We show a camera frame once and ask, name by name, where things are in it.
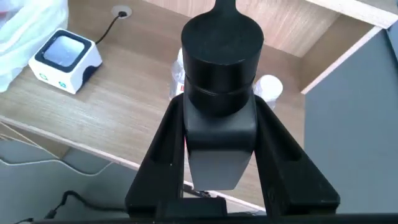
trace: wooden surface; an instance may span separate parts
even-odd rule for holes
[[[79,91],[68,94],[37,80],[29,68],[0,94],[0,120],[46,138],[137,167],[169,103],[170,68],[188,17],[142,1],[70,0],[72,32],[99,38],[115,4],[132,7],[99,44],[103,65]],[[295,74],[299,58],[264,46],[258,75],[284,84],[275,113],[303,145],[304,96]],[[185,180],[191,181],[188,171]],[[235,190],[224,192],[263,206],[254,159]]]
[[[188,17],[209,11],[215,0],[146,0]],[[302,57],[339,14],[304,0],[237,0],[238,10],[262,28],[265,44]]]
[[[396,0],[306,0],[374,26],[389,28],[398,20]]]
[[[307,94],[381,30],[341,15],[302,59],[300,89]]]

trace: small white box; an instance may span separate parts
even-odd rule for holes
[[[57,29],[29,60],[35,76],[75,94],[102,64],[96,44],[64,29]]]

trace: plastic bottle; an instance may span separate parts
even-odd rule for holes
[[[253,86],[254,94],[260,96],[272,110],[276,106],[276,99],[283,90],[282,82],[273,75],[263,75]]]
[[[172,82],[170,84],[170,100],[184,92],[185,70],[182,59],[182,49],[178,51],[177,60],[172,65]]]

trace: black cylinder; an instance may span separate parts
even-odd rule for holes
[[[191,19],[182,31],[185,94],[201,112],[226,116],[247,102],[264,41],[261,28],[235,0]]]

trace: white plastic bag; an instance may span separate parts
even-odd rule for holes
[[[2,93],[51,34],[67,28],[68,1],[0,0],[0,16]]]

